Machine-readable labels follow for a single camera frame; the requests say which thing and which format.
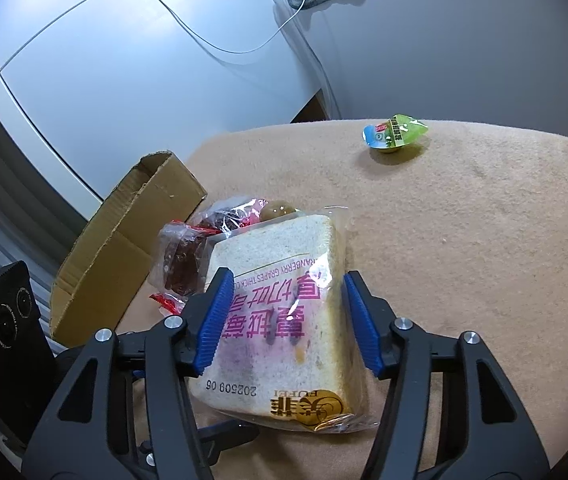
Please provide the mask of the packaged sliced bread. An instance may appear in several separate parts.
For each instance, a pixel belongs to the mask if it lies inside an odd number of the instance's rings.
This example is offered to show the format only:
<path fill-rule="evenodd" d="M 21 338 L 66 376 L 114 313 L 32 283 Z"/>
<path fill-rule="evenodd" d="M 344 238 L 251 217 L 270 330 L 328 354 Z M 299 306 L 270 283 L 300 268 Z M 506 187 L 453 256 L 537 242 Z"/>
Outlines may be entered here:
<path fill-rule="evenodd" d="M 366 371 L 342 301 L 345 206 L 258 223 L 206 247 L 205 280 L 234 276 L 214 359 L 190 393 L 208 408 L 264 426 L 346 434 L 376 425 Z"/>

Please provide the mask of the red snack packet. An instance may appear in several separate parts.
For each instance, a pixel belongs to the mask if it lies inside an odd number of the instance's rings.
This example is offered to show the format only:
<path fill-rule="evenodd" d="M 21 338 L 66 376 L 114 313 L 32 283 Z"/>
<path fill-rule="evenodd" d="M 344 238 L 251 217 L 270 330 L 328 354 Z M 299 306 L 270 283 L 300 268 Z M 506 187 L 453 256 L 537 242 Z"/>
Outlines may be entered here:
<path fill-rule="evenodd" d="M 180 315 L 185 307 L 183 300 L 170 294 L 154 292 L 154 294 L 150 294 L 150 299 L 158 304 L 158 309 L 165 318 L 170 315 Z"/>

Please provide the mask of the red clear cake packet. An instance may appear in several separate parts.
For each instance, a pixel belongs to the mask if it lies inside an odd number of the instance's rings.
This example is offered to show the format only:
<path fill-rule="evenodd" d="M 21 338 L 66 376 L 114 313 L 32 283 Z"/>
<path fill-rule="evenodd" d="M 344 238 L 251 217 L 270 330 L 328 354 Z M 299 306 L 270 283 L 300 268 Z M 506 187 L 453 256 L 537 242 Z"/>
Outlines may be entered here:
<path fill-rule="evenodd" d="M 171 220 L 158 232 L 155 260 L 147 281 L 161 294 L 184 302 L 202 289 L 203 258 L 208 240 L 259 222 L 267 200 L 234 196 L 218 200 L 188 221 Z"/>

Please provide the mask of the brown cardboard box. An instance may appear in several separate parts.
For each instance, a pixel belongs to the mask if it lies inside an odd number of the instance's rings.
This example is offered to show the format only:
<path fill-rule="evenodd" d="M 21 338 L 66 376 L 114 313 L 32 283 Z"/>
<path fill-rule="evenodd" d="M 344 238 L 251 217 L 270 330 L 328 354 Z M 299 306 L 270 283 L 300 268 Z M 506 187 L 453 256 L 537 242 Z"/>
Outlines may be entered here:
<path fill-rule="evenodd" d="M 50 333 L 65 347 L 113 330 L 146 279 L 156 237 L 192 216 L 207 192 L 175 154 L 142 157 L 110 192 L 65 258 L 50 297 Z"/>

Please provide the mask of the round brown candy ball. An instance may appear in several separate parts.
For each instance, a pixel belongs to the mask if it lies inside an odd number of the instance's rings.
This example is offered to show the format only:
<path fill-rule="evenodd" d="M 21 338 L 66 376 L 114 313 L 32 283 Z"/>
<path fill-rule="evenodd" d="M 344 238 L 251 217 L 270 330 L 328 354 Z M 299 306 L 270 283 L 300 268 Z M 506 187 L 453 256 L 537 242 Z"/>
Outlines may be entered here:
<path fill-rule="evenodd" d="M 259 213 L 259 221 L 266 222 L 276 218 L 293 214 L 297 209 L 285 200 L 268 200 L 262 206 Z"/>

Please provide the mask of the green jelly cup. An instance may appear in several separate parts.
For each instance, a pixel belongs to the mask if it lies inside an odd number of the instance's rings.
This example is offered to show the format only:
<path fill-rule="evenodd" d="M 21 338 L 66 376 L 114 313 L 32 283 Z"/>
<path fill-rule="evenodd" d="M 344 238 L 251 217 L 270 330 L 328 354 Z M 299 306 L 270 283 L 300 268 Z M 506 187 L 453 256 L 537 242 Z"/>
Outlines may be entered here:
<path fill-rule="evenodd" d="M 428 131 L 428 125 L 408 115 L 395 114 L 388 120 L 363 128 L 362 138 L 368 148 L 393 153 L 415 143 Z"/>

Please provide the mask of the white cabinet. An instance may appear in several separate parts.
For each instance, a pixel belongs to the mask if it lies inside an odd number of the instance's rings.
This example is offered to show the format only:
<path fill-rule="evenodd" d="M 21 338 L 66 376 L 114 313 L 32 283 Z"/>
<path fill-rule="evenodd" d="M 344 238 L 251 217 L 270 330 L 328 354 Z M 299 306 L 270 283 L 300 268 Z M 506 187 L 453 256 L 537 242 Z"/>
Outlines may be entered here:
<path fill-rule="evenodd" d="M 142 156 L 287 124 L 319 89 L 281 0 L 0 0 L 0 123 L 83 217 Z"/>

